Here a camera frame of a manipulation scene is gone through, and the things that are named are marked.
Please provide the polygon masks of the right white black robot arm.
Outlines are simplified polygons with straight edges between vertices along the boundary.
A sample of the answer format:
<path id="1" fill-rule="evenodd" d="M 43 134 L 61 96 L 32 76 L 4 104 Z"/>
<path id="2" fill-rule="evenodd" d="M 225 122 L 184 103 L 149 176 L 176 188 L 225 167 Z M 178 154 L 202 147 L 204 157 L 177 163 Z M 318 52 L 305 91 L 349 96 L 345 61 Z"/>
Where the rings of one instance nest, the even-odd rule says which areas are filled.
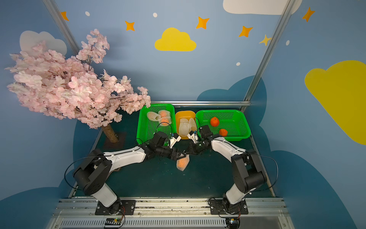
<path id="1" fill-rule="evenodd" d="M 192 141 L 186 153 L 198 155 L 205 150 L 213 150 L 232 164 L 233 186 L 223 195 L 222 203 L 216 201 L 218 214 L 239 214 L 246 208 L 246 195 L 267 182 L 260 156 L 255 151 L 239 148 L 228 142 L 220 134 L 214 135 L 207 125 L 199 128 L 201 136 L 191 131 L 187 137 Z"/>

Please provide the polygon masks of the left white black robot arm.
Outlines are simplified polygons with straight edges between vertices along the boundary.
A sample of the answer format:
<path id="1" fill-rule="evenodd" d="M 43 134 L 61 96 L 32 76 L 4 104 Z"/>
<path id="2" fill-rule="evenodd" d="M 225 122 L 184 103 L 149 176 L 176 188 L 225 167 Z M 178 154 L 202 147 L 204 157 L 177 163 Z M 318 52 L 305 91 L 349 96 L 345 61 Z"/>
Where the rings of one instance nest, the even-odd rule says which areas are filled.
<path id="1" fill-rule="evenodd" d="M 121 199 L 106 184 L 109 174 L 114 170 L 142 163 L 156 156 L 173 161 L 186 158 L 187 154 L 184 151 L 180 152 L 173 147 L 178 141 L 180 136 L 177 133 L 168 137 L 164 132 L 157 132 L 151 140 L 131 149 L 115 152 L 94 150 L 81 159 L 81 164 L 73 172 L 73 178 L 84 194 L 98 200 L 103 215 L 124 214 Z"/>

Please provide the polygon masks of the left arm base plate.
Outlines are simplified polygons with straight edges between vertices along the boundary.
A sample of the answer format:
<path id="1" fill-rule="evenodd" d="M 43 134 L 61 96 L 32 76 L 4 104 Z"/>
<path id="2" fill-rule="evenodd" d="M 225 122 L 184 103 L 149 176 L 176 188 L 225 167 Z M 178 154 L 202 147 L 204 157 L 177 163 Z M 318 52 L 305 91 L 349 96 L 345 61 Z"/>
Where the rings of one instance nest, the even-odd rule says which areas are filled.
<path id="1" fill-rule="evenodd" d="M 117 199 L 109 207 L 106 207 L 101 202 L 98 202 L 95 215 L 97 216 L 133 215 L 135 205 L 136 205 L 135 200 Z"/>

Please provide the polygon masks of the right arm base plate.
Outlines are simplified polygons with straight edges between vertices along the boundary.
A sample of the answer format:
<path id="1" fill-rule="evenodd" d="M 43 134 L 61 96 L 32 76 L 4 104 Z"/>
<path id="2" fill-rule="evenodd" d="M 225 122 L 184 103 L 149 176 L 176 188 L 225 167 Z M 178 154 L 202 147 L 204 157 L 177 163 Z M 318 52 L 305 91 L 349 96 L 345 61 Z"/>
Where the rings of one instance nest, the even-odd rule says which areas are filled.
<path id="1" fill-rule="evenodd" d="M 210 207 L 212 215 L 239 215 L 248 214 L 248 206 L 246 201 L 240 201 L 236 204 L 231 204 L 227 199 L 209 198 L 207 203 Z"/>

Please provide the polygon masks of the peeled bare orange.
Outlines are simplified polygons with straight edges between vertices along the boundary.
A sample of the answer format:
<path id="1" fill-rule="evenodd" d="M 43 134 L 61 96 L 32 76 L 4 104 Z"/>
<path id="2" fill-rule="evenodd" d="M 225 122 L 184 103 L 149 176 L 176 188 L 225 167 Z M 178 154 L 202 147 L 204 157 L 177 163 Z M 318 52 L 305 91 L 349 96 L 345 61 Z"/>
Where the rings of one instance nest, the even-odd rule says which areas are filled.
<path id="1" fill-rule="evenodd" d="M 212 127 L 217 127 L 217 126 L 219 126 L 219 124 L 220 124 L 220 121 L 219 121 L 219 119 L 217 117 L 212 117 L 211 118 L 210 125 Z"/>

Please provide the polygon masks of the white foam net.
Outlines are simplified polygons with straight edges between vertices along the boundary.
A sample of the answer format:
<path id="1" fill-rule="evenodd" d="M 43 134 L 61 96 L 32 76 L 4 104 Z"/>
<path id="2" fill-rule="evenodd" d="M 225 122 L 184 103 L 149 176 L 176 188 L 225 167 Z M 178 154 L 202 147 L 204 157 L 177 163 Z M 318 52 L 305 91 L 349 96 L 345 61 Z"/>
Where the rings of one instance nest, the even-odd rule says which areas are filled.
<path id="1" fill-rule="evenodd" d="M 188 119 L 181 118 L 179 128 L 178 128 L 178 134 L 181 137 L 186 137 L 190 133 L 190 128 L 191 128 L 191 125 L 190 125 Z"/>

